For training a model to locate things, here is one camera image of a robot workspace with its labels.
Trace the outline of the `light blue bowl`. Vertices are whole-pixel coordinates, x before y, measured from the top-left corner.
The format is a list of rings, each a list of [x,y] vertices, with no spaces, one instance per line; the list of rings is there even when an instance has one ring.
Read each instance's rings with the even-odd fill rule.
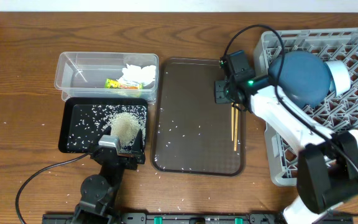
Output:
[[[327,61],[325,64],[331,74],[330,92],[339,96],[350,90],[351,79],[346,65],[342,61]]]

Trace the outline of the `yellow green snack wrapper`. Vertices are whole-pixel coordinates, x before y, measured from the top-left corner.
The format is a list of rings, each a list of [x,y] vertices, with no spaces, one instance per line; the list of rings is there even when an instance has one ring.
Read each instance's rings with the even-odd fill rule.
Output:
[[[141,83],[131,83],[131,82],[118,81],[108,78],[105,81],[104,87],[107,89],[132,89],[132,90],[143,89]]]

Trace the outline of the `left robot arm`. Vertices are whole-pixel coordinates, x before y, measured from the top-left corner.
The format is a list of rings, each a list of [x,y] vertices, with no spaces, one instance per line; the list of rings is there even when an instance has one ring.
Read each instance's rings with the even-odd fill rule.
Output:
[[[103,135],[89,146],[92,160],[101,165],[98,174],[87,177],[81,184],[81,199],[75,208],[71,223],[120,223],[119,212],[114,211],[117,193],[125,170],[136,170],[145,162],[143,134],[138,130],[129,152],[121,153],[118,137]]]

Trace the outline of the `white tissue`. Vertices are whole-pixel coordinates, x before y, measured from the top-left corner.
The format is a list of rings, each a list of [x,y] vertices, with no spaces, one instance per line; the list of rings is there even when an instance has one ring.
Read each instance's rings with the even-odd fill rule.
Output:
[[[133,82],[147,86],[155,81],[155,72],[155,65],[140,67],[127,64],[127,67],[122,69],[123,76],[118,81],[120,83]]]

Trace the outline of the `pile of rice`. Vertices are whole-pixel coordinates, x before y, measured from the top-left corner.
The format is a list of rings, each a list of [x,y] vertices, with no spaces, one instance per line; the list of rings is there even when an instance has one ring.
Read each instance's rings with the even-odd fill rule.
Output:
[[[68,152],[85,152],[104,134],[117,136],[129,152],[141,129],[145,142],[147,107],[143,105],[76,105],[70,121]]]

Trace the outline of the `dark blue plate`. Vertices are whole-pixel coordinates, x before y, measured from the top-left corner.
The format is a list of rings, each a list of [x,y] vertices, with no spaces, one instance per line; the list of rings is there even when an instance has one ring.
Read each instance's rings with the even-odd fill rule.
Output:
[[[277,57],[270,64],[268,74],[275,80],[279,79],[279,86],[299,108],[320,104],[328,94],[331,83],[331,74],[325,63],[303,51]]]

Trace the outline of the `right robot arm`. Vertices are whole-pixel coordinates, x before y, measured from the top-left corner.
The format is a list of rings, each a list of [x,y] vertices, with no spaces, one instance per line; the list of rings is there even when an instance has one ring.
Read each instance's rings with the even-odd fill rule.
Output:
[[[225,78],[215,83],[215,101],[246,110],[269,124],[298,158],[298,196],[281,214],[282,223],[316,223],[358,195],[358,130],[337,133],[310,118],[315,106],[336,90],[350,88],[342,62],[324,62],[303,51],[277,57],[257,77],[243,51],[224,54]]]

